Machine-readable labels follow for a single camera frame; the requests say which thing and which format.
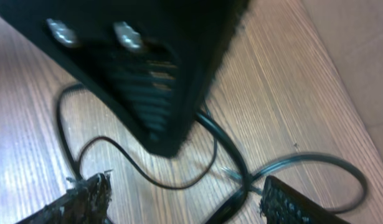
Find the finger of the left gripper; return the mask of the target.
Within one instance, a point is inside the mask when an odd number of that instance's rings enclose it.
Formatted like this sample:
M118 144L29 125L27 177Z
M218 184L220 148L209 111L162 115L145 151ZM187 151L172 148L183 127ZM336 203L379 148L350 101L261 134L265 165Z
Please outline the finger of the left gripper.
M85 85L151 154L175 157L243 0L0 0L0 16Z

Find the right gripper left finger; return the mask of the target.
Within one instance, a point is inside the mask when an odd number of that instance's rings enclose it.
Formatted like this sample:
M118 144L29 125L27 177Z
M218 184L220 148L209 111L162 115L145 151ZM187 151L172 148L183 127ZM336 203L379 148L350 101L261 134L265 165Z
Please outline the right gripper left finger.
M111 223L107 215L112 196L109 170L97 173L87 180L70 177L67 180L73 184L73 188L19 223Z

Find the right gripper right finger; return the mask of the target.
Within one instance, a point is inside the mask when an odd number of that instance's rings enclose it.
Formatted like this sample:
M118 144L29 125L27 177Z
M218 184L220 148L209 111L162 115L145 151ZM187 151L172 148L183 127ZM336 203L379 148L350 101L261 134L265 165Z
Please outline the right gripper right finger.
M265 179L260 215L267 224L348 224L272 175Z

